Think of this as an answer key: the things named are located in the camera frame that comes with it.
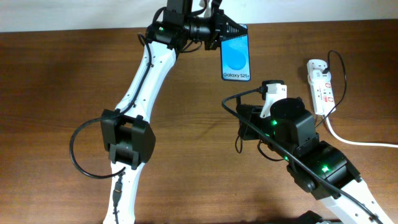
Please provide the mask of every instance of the wooden surface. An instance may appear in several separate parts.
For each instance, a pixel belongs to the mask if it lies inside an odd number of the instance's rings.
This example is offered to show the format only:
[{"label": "wooden surface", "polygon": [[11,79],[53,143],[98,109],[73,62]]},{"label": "wooden surface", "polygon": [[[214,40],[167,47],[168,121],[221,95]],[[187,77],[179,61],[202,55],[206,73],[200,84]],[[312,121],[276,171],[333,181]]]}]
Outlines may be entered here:
[{"label": "wooden surface", "polygon": [[[236,153],[238,120],[221,100],[281,79],[288,96],[313,112],[305,65],[334,49],[348,71],[345,101],[331,117],[335,131],[353,141],[397,142],[397,30],[398,21],[250,25],[249,83],[221,80],[218,51],[179,56],[152,111],[157,142],[139,181],[137,222],[269,221],[307,210],[335,218],[294,184],[285,162],[263,158],[256,142]],[[79,124],[113,109],[127,91],[143,53],[137,32],[144,29],[0,34],[0,223],[101,223],[111,181],[81,175],[68,143]],[[336,57],[332,63],[339,99],[343,76]],[[259,95],[243,100],[262,103]],[[317,131],[348,156],[398,223],[398,150],[350,146],[324,126]],[[98,124],[75,149],[87,170],[110,172]]]}]

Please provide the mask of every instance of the white background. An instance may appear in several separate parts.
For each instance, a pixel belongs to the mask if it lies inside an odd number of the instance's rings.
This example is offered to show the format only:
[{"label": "white background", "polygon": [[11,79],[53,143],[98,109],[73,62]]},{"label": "white background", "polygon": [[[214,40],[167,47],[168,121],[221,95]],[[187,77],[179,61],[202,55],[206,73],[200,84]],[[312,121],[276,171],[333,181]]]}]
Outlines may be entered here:
[{"label": "white background", "polygon": [[[147,27],[166,2],[0,0],[0,32]],[[221,8],[238,23],[398,18],[398,0],[224,0]]]}]

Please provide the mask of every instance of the white cable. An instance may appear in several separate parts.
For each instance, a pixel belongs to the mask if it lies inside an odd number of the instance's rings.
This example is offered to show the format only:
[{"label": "white cable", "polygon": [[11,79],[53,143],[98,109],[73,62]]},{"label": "white cable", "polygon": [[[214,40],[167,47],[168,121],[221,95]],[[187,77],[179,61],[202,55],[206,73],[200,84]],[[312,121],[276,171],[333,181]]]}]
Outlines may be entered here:
[{"label": "white cable", "polygon": [[333,128],[331,128],[331,124],[330,124],[329,118],[326,118],[325,121],[326,121],[326,125],[328,126],[328,129],[329,129],[331,135],[333,135],[339,141],[342,141],[344,143],[353,144],[353,145],[357,145],[357,146],[381,146],[381,147],[396,147],[396,148],[398,148],[398,145],[395,145],[395,144],[371,143],[371,142],[353,142],[353,141],[345,140],[345,139],[341,138],[340,136],[338,136],[335,133],[335,131],[333,130]]}]

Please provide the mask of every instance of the wooden table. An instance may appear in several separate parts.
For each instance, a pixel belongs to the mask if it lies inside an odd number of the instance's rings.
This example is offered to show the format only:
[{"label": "wooden table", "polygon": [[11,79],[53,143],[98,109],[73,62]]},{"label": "wooden table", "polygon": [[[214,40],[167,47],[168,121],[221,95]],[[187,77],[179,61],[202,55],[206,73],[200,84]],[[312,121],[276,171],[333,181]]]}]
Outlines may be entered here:
[{"label": "wooden table", "polygon": [[[79,124],[112,110],[123,97],[143,53],[136,33],[144,31],[0,34],[1,223],[101,223],[111,181],[81,175],[70,162],[68,143]],[[353,141],[396,143],[397,40],[397,20],[250,25],[249,83],[221,80],[218,51],[180,55],[152,111],[157,142],[139,182],[137,222],[270,221],[307,210],[335,218],[294,184],[286,162],[263,158],[257,142],[245,142],[243,153],[236,153],[238,120],[221,100],[281,79],[288,96],[301,97],[313,111],[306,62],[326,60],[334,49],[348,72],[346,98],[331,116],[335,131]],[[336,57],[331,62],[339,99],[341,66]],[[260,95],[243,100],[263,103]],[[351,146],[324,126],[317,131],[348,156],[398,223],[398,150]],[[78,136],[75,149],[87,170],[110,172],[98,124]]]}]

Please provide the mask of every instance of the green led indicator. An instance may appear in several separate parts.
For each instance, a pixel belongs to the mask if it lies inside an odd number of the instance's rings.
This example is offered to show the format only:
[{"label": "green led indicator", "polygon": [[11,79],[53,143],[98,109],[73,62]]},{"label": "green led indicator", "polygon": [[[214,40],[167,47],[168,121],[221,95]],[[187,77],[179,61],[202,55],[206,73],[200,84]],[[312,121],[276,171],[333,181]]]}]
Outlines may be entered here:
[{"label": "green led indicator", "polygon": [[323,172],[328,172],[330,169],[328,168],[328,166],[323,166],[322,171]]}]

